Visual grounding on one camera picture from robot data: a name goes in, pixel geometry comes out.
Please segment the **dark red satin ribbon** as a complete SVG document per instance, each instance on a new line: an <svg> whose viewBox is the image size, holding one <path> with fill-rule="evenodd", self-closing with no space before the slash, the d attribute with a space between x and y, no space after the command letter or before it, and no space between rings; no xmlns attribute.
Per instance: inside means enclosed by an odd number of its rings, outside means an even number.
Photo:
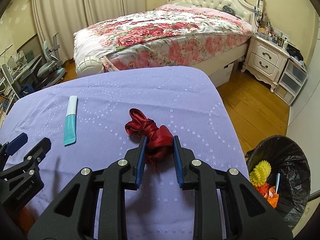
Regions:
<svg viewBox="0 0 320 240"><path fill-rule="evenodd" d="M131 121L125 125L125 131L130 136L147 137L146 162L157 172L157 165L167 161L173 153L174 136L166 126L158 127L139 109L130 109L129 116Z"/></svg>

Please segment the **yellow foam fruit net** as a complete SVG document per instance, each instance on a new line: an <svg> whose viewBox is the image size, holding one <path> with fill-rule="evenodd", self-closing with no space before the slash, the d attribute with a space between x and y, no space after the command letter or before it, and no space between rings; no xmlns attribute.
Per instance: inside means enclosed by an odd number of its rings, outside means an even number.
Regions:
<svg viewBox="0 0 320 240"><path fill-rule="evenodd" d="M271 165L268 161L260 161L253 171L249 174L249 180L255 187L260 187L266 183L269 175L271 174Z"/></svg>

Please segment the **orange plastic bag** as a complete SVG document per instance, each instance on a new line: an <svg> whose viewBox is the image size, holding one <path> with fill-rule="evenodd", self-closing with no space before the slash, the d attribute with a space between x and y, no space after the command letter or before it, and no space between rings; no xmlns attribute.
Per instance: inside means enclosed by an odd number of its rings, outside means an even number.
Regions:
<svg viewBox="0 0 320 240"><path fill-rule="evenodd" d="M268 201L275 209L278 204L279 194L276 193L275 186L270 187L268 183L261 186L255 186L255 189Z"/></svg>

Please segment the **light blue paper packet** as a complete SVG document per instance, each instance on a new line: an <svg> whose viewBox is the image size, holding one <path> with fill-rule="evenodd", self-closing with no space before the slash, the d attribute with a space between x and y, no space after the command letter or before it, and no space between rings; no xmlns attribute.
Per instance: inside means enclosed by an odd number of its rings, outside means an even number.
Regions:
<svg viewBox="0 0 320 240"><path fill-rule="evenodd" d="M280 183L280 173L277 173L277 177L276 177L276 185L275 185L275 194L278 194L278 189L279 189L279 183Z"/></svg>

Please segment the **black lined trash bin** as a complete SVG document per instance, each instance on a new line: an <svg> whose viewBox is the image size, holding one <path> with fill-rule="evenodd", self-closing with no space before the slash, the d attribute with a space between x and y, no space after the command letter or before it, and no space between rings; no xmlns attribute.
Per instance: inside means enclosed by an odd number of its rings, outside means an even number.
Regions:
<svg viewBox="0 0 320 240"><path fill-rule="evenodd" d="M260 161L268 161L271 174L267 182L271 186L276 185L280 174L276 211L289 228L294 229L304 213L311 190L311 172L303 150L292 139L274 135L261 141L245 157L249 172Z"/></svg>

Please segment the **teal white tube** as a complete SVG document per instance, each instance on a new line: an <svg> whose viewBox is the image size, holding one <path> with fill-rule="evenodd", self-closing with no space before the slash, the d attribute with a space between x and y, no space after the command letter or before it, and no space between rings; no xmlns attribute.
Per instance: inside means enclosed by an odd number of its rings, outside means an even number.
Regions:
<svg viewBox="0 0 320 240"><path fill-rule="evenodd" d="M76 108L78 97L72 95L69 97L67 113L65 119L63 143L65 146L76 142Z"/></svg>

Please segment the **purple table cloth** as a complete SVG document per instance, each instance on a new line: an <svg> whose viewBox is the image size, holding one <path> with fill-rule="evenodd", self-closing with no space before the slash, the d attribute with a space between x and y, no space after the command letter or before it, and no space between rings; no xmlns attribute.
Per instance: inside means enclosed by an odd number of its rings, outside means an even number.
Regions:
<svg viewBox="0 0 320 240"><path fill-rule="evenodd" d="M63 143L69 97L78 97L76 142ZM248 170L240 142L223 101L209 77L193 67L159 67L92 75L64 82L18 100L2 128L1 143L21 133L28 142L9 157L6 168L22 162L43 138L52 146L40 162L43 189L24 209L8 212L26 235L72 178L85 167L107 168L138 146L125 131L129 110L136 108L179 137L183 147L212 168Z"/></svg>

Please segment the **desk with clutter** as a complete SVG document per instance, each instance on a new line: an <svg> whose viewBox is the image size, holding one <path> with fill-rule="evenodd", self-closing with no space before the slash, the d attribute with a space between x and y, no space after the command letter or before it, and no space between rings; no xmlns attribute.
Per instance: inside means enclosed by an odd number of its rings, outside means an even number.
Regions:
<svg viewBox="0 0 320 240"><path fill-rule="evenodd" d="M1 66L1 85L5 84L6 87L9 87L16 98L21 98L20 90L22 89L24 80L31 77L31 79L36 82L33 71L39 65L42 60L42 55L34 56L30 61L27 61L27 58L22 50L17 54L8 58L6 64Z"/></svg>

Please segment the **grey desk chair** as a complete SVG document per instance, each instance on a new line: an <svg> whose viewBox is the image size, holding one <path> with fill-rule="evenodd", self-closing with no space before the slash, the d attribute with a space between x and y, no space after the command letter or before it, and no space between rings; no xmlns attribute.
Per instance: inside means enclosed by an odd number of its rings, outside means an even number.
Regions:
<svg viewBox="0 0 320 240"><path fill-rule="evenodd" d="M67 74L60 59L57 35L58 33L53 36L52 48L48 47L46 40L43 42L42 50L47 62L37 72L37 77L42 79L38 89L48 88L62 82Z"/></svg>

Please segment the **white storage box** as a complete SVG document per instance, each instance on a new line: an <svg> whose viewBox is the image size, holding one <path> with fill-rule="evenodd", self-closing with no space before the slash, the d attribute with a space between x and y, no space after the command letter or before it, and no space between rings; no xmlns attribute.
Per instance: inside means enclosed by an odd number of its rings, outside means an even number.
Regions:
<svg viewBox="0 0 320 240"><path fill-rule="evenodd" d="M224 66L222 69L216 71L209 76L213 85L217 88L227 83L230 79L233 70L233 63Z"/></svg>

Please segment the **white nightstand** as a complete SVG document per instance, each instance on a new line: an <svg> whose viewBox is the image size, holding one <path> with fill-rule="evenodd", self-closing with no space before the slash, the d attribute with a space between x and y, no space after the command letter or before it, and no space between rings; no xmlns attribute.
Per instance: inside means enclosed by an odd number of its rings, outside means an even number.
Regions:
<svg viewBox="0 0 320 240"><path fill-rule="evenodd" d="M253 35L241 72L249 71L258 81L270 85L273 93L289 57L288 52L280 46Z"/></svg>

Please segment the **pink floral quilt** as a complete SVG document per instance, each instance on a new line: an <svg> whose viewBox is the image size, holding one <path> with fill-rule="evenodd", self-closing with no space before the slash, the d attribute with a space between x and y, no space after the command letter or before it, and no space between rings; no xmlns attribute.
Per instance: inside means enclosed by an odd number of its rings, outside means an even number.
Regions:
<svg viewBox="0 0 320 240"><path fill-rule="evenodd" d="M151 11L98 22L74 33L74 61L88 56L102 61L104 72L145 67L189 66L183 52L181 29L186 21L174 19L166 5Z"/></svg>

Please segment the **plastic drawer unit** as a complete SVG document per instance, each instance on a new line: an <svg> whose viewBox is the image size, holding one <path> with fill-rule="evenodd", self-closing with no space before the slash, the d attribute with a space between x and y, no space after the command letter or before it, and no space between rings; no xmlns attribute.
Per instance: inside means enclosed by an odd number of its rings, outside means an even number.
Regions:
<svg viewBox="0 0 320 240"><path fill-rule="evenodd" d="M308 72L304 62L290 57L285 64L283 73L274 90L281 100L291 106L308 78Z"/></svg>

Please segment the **beige curtain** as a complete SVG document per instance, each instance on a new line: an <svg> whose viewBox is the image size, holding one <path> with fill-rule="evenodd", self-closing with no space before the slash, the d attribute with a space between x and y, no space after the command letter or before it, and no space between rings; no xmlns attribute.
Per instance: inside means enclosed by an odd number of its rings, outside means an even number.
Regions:
<svg viewBox="0 0 320 240"><path fill-rule="evenodd" d="M146 0L31 0L40 42L57 36L62 61L73 58L73 34L97 22L146 10Z"/></svg>

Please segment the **white bed with headboard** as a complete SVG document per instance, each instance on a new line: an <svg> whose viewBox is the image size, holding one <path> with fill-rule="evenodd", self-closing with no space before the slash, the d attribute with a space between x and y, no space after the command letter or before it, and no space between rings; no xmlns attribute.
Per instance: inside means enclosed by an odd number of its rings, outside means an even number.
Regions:
<svg viewBox="0 0 320 240"><path fill-rule="evenodd" d="M254 7L245 0L168 0L165 8L187 22L179 39L182 45L194 42L183 52L187 65L208 76L245 56L257 31Z"/></svg>

